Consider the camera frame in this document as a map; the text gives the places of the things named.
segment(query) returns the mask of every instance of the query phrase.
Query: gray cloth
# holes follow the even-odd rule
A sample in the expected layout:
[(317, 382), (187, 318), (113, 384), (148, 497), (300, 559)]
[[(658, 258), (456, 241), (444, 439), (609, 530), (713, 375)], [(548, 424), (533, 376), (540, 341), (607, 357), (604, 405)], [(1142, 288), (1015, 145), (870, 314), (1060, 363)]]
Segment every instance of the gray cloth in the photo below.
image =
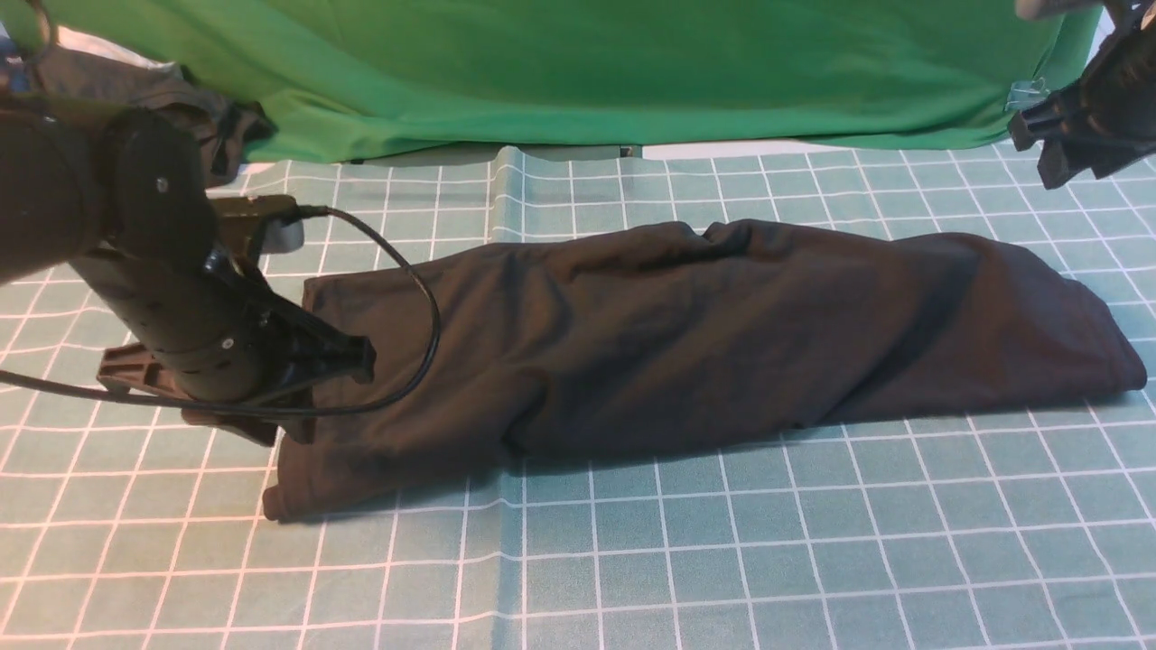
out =
[(154, 110), (191, 134), (201, 149), (206, 185), (231, 183), (249, 142), (273, 135), (257, 104), (240, 104), (180, 75), (52, 47), (30, 67), (32, 90)]

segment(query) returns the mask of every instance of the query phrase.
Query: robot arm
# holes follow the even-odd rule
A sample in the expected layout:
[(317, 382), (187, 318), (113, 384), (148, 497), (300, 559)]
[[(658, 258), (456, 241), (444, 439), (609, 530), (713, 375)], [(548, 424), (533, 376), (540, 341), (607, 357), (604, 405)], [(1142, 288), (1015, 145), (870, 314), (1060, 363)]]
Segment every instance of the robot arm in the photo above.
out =
[[(0, 95), (0, 283), (67, 264), (138, 341), (105, 352), (97, 377), (108, 391), (0, 370), (2, 382), (178, 407), (191, 423), (273, 445), (279, 428), (309, 443), (316, 418), (401, 399), (432, 361), (436, 301), (385, 239), (350, 215), (291, 197), (210, 200), (194, 143), (156, 113)], [(274, 293), (258, 260), (301, 245), (302, 219), (331, 214), (409, 273), (430, 302), (433, 330), (406, 387), (372, 404), (319, 409), (313, 385), (373, 379), (373, 347)]]
[[(1096, 0), (1017, 0), (1016, 14), (1042, 20)], [(1091, 170), (1105, 178), (1156, 153), (1156, 5), (1107, 0), (1116, 30), (1083, 74), (1044, 102), (1017, 112), (1008, 132), (1017, 150), (1043, 142), (1039, 178), (1061, 187)]]

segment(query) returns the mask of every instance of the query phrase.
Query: cutting mat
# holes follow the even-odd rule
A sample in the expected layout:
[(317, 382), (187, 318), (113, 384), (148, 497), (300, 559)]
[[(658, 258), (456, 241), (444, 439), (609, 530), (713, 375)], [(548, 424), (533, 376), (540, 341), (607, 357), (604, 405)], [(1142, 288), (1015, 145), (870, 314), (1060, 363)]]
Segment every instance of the cutting mat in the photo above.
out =
[[(1030, 248), (1156, 368), (1156, 170), (1044, 192), (1035, 160), (824, 152), (445, 168), (282, 163), (217, 194), (351, 212), (410, 259), (677, 219)], [(341, 223), (267, 261), (386, 266)], [(3, 365), (92, 384), (125, 330), (67, 268), (0, 289)], [(272, 455), (175, 413), (0, 392), (0, 647), (1156, 649), (1150, 391), (883, 422), (679, 463), (473, 477), (317, 525), (259, 516)]]

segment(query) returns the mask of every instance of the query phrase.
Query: folded black shirt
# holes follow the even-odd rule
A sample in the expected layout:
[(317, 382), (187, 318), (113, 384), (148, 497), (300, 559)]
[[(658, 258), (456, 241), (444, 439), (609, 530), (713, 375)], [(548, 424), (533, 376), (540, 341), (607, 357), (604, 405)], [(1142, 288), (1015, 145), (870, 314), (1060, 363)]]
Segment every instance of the folded black shirt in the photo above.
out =
[[(1064, 405), (1146, 385), (1083, 285), (973, 235), (887, 242), (781, 223), (682, 223), (547, 244), (488, 244), (418, 265), (445, 328), (414, 393), (283, 440), (265, 516), (547, 461), (713, 452), (831, 423)], [(307, 309), (377, 350), (400, 387), (429, 311), (398, 269), (306, 282)]]

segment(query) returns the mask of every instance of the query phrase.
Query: green backdrop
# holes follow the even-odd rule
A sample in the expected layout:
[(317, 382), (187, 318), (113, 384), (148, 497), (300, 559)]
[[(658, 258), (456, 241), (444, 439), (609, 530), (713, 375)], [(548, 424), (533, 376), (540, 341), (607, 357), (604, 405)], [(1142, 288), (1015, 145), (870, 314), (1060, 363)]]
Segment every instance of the green backdrop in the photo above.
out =
[[(959, 148), (1003, 135), (1010, 84), (1083, 68), (1098, 12), (1013, 0), (46, 0), (58, 22), (259, 101), (252, 160), (453, 141), (791, 136)], [(0, 20), (31, 43), (30, 12)]]

